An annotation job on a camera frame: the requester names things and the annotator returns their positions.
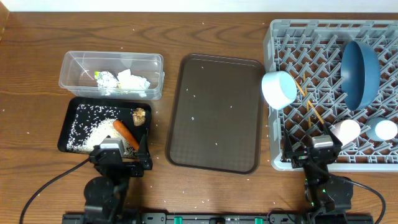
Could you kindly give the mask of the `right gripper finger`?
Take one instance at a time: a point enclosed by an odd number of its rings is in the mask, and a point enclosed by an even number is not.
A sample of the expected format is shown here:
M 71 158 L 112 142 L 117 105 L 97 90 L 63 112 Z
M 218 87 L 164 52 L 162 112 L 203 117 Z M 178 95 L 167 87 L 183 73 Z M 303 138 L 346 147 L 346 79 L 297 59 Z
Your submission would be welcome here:
M 341 141 L 332 133 L 327 123 L 323 123 L 322 128 L 323 128 L 323 133 L 331 138 L 334 147 L 342 147 Z
M 292 143 L 290 141 L 288 131 L 284 129 L 284 147 L 282 152 L 283 160 L 292 162 L 293 159 L 292 153 L 293 153 Z

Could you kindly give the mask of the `pink cup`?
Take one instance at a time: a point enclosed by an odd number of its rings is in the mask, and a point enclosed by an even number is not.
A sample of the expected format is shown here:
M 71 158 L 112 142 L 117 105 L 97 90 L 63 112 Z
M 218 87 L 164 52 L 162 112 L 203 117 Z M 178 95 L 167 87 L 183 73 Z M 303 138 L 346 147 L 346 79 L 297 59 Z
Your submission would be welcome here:
M 354 141 L 361 132 L 360 125 L 352 119 L 340 121 L 334 127 L 332 133 L 340 140 L 342 146 Z

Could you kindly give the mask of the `orange carrot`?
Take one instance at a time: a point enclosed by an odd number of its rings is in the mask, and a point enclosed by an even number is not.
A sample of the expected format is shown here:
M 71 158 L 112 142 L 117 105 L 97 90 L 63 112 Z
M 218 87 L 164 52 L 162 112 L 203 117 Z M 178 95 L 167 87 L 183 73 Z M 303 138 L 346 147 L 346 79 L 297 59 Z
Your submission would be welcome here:
M 128 130 L 128 128 L 119 120 L 113 122 L 114 129 L 131 145 L 131 147 L 135 150 L 139 150 L 139 143 Z

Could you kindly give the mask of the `brown food scrap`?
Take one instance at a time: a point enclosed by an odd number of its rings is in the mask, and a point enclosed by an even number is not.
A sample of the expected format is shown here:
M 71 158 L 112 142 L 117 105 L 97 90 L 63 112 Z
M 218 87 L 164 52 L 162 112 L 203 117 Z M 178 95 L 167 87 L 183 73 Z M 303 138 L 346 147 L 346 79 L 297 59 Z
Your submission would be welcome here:
M 136 108 L 132 118 L 135 126 L 142 126 L 146 122 L 146 111 L 143 108 Z

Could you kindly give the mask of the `small blue bowl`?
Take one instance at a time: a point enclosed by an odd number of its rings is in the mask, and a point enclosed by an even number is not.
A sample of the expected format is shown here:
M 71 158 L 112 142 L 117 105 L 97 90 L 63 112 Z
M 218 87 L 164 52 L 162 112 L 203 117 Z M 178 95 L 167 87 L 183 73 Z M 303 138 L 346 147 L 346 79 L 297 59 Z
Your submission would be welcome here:
M 386 118 L 372 118 L 366 125 L 369 126 L 366 135 L 373 141 L 387 141 L 397 135 L 397 125 Z

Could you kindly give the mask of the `light blue rice bowl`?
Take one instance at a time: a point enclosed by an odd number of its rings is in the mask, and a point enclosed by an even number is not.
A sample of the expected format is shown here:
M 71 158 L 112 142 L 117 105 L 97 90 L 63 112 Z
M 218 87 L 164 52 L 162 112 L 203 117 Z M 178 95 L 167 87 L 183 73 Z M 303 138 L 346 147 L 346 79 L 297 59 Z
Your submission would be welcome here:
M 266 73 L 262 78 L 261 89 L 265 101 L 275 110 L 285 108 L 297 97 L 294 79 L 284 71 Z

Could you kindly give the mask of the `dark blue plate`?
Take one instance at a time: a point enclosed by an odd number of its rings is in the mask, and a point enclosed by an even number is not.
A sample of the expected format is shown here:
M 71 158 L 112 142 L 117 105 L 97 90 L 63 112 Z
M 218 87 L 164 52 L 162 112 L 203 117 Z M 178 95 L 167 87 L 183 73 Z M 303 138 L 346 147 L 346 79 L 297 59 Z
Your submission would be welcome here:
M 381 79 L 374 49 L 363 42 L 349 42 L 343 52 L 341 77 L 347 108 L 356 111 L 369 106 L 377 96 Z

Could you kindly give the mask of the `white napkin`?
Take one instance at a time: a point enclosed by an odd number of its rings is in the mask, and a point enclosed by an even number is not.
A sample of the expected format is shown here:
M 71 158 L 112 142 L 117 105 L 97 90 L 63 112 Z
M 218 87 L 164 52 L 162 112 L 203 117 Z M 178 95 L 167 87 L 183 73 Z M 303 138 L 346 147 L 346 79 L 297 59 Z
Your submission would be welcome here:
M 120 93 L 133 93 L 136 90 L 147 90 L 150 87 L 150 82 L 146 78 L 133 75 L 130 69 L 119 72 L 116 78 Z

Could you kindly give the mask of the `yellow snack wrapper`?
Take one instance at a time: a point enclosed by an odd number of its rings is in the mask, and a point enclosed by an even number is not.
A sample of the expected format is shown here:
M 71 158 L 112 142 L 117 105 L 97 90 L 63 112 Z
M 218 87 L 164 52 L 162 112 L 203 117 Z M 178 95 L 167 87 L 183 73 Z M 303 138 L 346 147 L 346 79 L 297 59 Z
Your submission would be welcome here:
M 110 95 L 114 89 L 118 87 L 119 81 L 114 75 L 108 71 L 95 71 L 95 80 L 100 92 L 103 95 Z

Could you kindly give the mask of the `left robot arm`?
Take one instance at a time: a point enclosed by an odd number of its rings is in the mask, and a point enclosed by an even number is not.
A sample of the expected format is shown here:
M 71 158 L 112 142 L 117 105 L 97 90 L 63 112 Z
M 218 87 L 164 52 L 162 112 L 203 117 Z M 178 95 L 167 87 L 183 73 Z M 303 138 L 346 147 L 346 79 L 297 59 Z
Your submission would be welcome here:
M 95 145 L 89 161 L 100 173 L 85 186 L 85 207 L 82 223 L 140 223 L 139 212 L 124 208 L 133 177 L 142 177 L 153 163 L 147 147 L 147 136 L 139 143 L 138 160 L 123 161 L 124 146 L 120 138 L 106 137 Z

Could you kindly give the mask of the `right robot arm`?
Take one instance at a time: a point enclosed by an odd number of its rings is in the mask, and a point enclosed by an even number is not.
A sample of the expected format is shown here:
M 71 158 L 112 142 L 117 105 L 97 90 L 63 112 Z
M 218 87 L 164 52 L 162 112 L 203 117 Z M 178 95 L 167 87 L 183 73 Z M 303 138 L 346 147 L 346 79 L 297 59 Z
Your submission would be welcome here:
M 284 130 L 283 159 L 289 159 L 293 169 L 305 173 L 305 196 L 312 208 L 296 218 L 295 223 L 347 223 L 345 212 L 351 208 L 353 184 L 346 177 L 333 177 L 328 165 L 336 161 L 341 141 L 323 125 L 323 134 L 312 137 L 312 145 L 293 150 L 287 130 Z

